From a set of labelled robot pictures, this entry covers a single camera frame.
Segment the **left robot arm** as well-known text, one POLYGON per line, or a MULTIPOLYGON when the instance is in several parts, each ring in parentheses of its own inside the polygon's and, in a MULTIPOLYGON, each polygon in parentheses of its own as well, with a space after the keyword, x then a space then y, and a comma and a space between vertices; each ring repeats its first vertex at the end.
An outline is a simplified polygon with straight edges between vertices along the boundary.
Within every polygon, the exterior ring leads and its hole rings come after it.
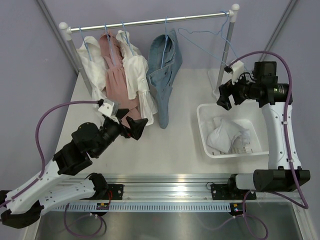
POLYGON ((58 151, 44 168, 41 177, 36 176, 35 184, 18 195, 19 190, 2 190, 0 202, 6 207, 0 215, 3 225, 22 229, 37 222, 52 209, 75 200, 103 199, 109 186, 101 173, 92 173, 80 183, 54 191, 53 188, 71 176, 92 165, 92 158, 99 156, 117 137, 139 140, 148 119, 134 120, 127 116, 128 109, 121 109, 119 115, 125 117, 128 126, 121 121, 105 117, 103 125, 98 127, 92 122, 81 124, 72 133, 72 140, 58 151))

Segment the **blue denim skirt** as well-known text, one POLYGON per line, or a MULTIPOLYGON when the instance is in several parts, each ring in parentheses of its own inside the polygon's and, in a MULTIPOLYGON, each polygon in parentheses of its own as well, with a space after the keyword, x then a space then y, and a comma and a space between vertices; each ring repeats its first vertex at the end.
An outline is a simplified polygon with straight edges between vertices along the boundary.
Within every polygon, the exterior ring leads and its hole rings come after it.
POLYGON ((171 29, 167 35, 163 68, 161 68, 161 61, 165 43, 164 34, 157 36, 151 43, 146 74, 150 93, 157 104, 158 122, 162 129, 169 124, 169 100, 175 77, 183 63, 175 29, 171 29))

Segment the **blue hanger of denim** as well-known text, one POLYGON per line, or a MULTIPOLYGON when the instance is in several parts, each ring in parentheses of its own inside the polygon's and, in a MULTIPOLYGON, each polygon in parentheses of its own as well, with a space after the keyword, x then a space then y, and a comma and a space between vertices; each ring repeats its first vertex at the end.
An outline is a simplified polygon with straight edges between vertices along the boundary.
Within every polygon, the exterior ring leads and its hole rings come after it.
POLYGON ((163 47, 162 57, 161 57, 161 68, 164 67, 165 52, 166 52, 167 41, 168 41, 167 21, 168 21, 168 16, 165 17, 165 21, 164 21, 165 35, 164 35, 164 47, 163 47))

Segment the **light blue white skirt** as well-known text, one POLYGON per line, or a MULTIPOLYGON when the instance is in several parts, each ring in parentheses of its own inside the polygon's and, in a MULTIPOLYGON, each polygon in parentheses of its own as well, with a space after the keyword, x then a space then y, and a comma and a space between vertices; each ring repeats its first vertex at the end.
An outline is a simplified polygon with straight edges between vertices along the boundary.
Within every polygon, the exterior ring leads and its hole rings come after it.
POLYGON ((226 117, 215 117, 218 126, 208 135, 206 144, 222 153, 229 153, 232 148, 243 148, 250 144, 250 130, 226 117))

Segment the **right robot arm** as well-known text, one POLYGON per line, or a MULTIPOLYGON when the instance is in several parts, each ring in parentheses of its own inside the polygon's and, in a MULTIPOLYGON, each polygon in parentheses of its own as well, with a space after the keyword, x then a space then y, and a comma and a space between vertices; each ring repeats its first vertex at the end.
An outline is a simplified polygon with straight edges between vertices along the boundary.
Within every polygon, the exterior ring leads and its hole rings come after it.
POLYGON ((264 117, 268 139, 268 168, 253 173, 235 174, 227 185, 227 193, 239 198, 245 190, 256 192, 293 192, 311 179, 309 170, 302 168, 292 128, 291 88, 279 83, 275 61, 255 62, 253 79, 246 79, 244 64, 239 60, 226 66, 225 72, 232 78, 219 86, 217 104, 227 111, 246 100, 255 100, 264 117))

